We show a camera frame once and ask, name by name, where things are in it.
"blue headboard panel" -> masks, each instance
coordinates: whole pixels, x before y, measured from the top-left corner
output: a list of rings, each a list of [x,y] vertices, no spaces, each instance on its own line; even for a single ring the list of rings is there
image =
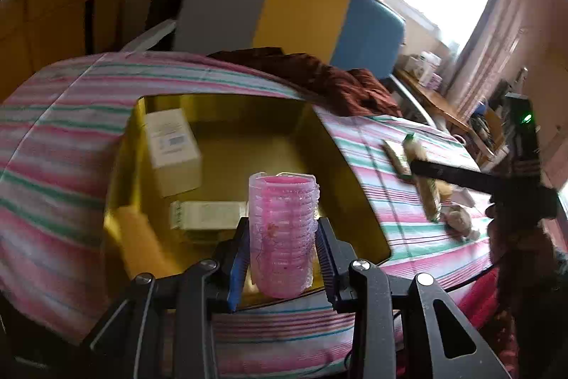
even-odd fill
[[[331,65],[367,68],[381,79],[393,72],[404,41],[404,20],[377,0],[350,0]]]

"person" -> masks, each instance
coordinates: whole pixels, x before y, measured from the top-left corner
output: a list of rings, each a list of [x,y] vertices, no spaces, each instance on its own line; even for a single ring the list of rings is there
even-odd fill
[[[490,259],[498,267],[499,311],[510,313],[519,379],[568,377],[568,259],[542,225],[507,223],[495,204],[486,215]]]

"gold tray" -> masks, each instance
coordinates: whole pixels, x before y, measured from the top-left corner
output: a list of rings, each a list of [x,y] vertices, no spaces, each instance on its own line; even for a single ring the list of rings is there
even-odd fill
[[[162,198],[154,183],[143,121],[146,113],[173,108],[184,111],[197,140],[203,182],[195,190]],[[219,93],[142,97],[121,141],[107,195],[104,238],[110,296],[115,296],[135,276],[129,274],[129,269],[166,276],[163,268],[158,270],[155,262],[139,249],[160,249],[168,263],[168,274],[179,273],[210,257],[217,242],[231,238],[234,231],[171,229],[170,203],[247,201],[248,178],[256,172],[315,175],[320,185],[319,213],[330,219],[337,238],[350,242],[357,256],[371,262],[380,263],[390,257],[388,243],[357,178],[310,104]],[[131,229],[128,239],[121,236],[116,213],[120,206],[132,206],[145,214],[149,224],[137,224],[139,232],[136,227],[134,233]],[[128,261],[132,257],[125,261],[123,256],[134,256],[137,263]],[[322,277],[316,264],[308,290],[321,287]],[[260,294],[250,281],[245,284],[241,305],[271,301],[274,300]]]

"white box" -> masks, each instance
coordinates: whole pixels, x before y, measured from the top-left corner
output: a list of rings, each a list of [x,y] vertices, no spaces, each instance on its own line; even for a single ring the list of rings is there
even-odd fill
[[[167,109],[145,116],[148,150],[158,189],[176,195],[201,185],[201,153],[184,112]]]

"barcode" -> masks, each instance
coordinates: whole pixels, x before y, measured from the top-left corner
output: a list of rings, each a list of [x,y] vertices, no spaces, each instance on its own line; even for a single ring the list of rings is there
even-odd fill
[[[180,136],[177,136],[177,137],[172,137],[170,139],[170,146],[181,144],[183,142],[184,142],[184,136],[183,135],[180,135]]]

